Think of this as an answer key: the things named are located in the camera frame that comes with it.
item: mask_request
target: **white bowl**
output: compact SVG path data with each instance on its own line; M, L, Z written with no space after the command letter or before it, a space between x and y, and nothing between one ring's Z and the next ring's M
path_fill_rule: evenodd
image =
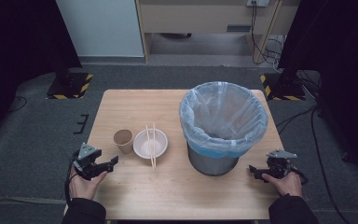
M168 138L164 132L156 129L156 158L161 156L168 146ZM139 132L133 140L133 150L144 159L150 159L150 152L153 152L153 129L149 129L150 147L147 141L146 130Z

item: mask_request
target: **hand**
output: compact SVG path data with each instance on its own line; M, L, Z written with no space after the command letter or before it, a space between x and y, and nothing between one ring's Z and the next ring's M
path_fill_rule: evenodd
M277 179L267 174L262 174L261 176L274 185L281 195L290 194L291 196L299 196L302 198L301 180L295 172L290 172L282 179Z
M72 166L71 176L74 176L70 185L72 198L85 198L93 200L98 186L106 175L107 171L104 171L91 180L83 179L83 177L76 174L75 168Z

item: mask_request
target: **sleeve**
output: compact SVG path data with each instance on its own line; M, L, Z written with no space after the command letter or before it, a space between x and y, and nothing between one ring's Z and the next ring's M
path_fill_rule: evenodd
M286 194L268 209L272 224L317 224L318 219L305 201L298 196Z
M105 217L106 210L100 203L83 198L74 198L63 217L62 224L104 224Z

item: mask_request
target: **brown paper cup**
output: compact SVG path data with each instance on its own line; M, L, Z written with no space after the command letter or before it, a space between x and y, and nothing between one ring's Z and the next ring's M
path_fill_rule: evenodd
M132 148L132 132L130 130L119 130L113 136L113 140L120 150L127 154L130 153Z

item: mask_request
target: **white wall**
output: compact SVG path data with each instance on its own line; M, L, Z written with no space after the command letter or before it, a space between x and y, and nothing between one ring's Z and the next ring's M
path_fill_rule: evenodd
M144 57L134 0L56 0L78 56Z

